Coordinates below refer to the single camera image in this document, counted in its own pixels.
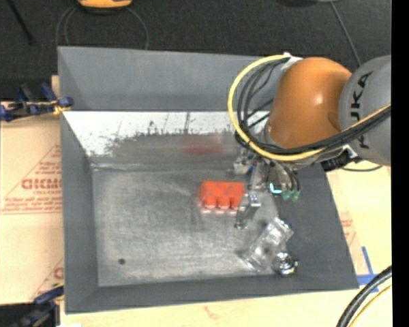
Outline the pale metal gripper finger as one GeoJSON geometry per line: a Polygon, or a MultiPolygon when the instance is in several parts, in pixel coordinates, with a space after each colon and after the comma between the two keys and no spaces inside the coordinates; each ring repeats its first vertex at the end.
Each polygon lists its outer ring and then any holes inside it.
{"type": "Polygon", "coordinates": [[[249,197],[245,194],[238,205],[236,219],[235,219],[235,228],[238,230],[245,229],[246,223],[246,215],[249,208],[249,197]]]}
{"type": "Polygon", "coordinates": [[[261,202],[258,199],[258,196],[256,194],[249,193],[248,197],[249,197],[249,208],[248,208],[247,215],[246,215],[247,225],[248,225],[248,222],[254,218],[256,212],[261,207],[261,202]]]}

